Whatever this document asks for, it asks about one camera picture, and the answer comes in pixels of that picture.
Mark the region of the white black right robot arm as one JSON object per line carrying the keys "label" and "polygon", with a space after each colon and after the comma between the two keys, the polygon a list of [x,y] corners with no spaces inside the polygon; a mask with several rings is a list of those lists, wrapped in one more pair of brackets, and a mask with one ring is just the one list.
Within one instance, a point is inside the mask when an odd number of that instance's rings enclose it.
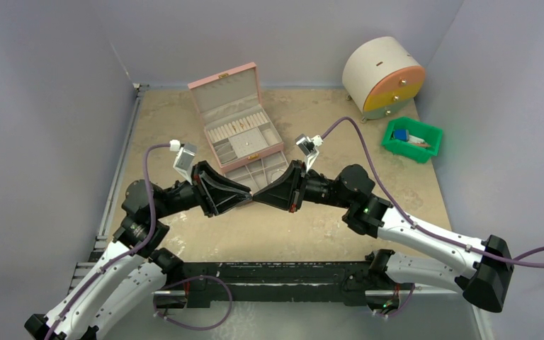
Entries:
{"label": "white black right robot arm", "polygon": [[369,270],[371,283],[421,283],[461,293],[470,304],[488,312],[504,309],[514,272],[509,246],[500,237],[466,237],[411,215],[402,215],[390,201],[373,194],[375,183],[358,164],[346,166],[334,179],[301,161],[292,161],[274,182],[254,195],[254,201],[297,212],[303,202],[345,209],[342,221],[360,235],[405,245],[423,254],[416,258],[381,249]]}

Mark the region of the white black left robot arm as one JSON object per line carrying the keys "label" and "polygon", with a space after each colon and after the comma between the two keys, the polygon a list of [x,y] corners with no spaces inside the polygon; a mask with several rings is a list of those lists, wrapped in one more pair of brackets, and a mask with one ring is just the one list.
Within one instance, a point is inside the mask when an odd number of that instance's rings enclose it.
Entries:
{"label": "white black left robot arm", "polygon": [[225,178],[200,161],[185,181],[161,188],[149,177],[127,187],[125,217],[99,260],[63,301],[24,324],[33,339],[102,339],[142,298],[181,287],[190,278],[184,262],[160,244],[169,227],[160,219],[192,208],[221,215],[251,199],[249,187]]}

